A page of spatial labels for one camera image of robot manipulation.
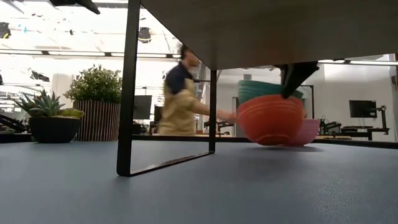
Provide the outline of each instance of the stacked bowls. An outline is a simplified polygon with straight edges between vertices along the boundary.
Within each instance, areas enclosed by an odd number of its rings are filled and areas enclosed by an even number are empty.
[[[264,146],[302,146],[312,142],[319,123],[314,128],[316,120],[304,120],[303,93],[295,91],[291,97],[283,99],[282,89],[282,85],[239,81],[238,121],[245,135]]]

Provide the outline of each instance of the man's hand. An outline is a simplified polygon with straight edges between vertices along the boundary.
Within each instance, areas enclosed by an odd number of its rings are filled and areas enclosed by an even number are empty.
[[[235,114],[218,110],[216,114],[218,119],[227,121],[229,124],[235,123]]]

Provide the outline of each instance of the potted plant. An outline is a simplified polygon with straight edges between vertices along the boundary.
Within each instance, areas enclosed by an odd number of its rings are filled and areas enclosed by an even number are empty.
[[[117,141],[122,80],[120,71],[101,65],[83,70],[64,94],[84,111],[77,141]]]
[[[63,104],[59,96],[47,95],[45,90],[40,96],[31,100],[19,98],[21,103],[14,100],[29,115],[29,127],[33,138],[40,143],[68,143],[73,140],[79,130],[80,118],[84,112],[73,108],[61,110]]]

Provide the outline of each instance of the wooden slat planter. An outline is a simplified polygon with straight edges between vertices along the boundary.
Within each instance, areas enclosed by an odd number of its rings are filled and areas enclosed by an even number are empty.
[[[120,104],[100,101],[74,101],[76,110],[84,111],[76,141],[117,141]]]

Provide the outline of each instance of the man's arm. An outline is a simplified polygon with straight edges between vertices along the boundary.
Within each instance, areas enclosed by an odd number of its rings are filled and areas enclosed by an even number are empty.
[[[193,113],[201,115],[210,115],[209,106],[201,103],[193,93],[185,89],[185,77],[178,73],[170,73],[165,79],[166,86],[174,95],[174,101],[177,105]],[[217,118],[222,120],[231,120],[233,115],[221,110],[216,112]]]

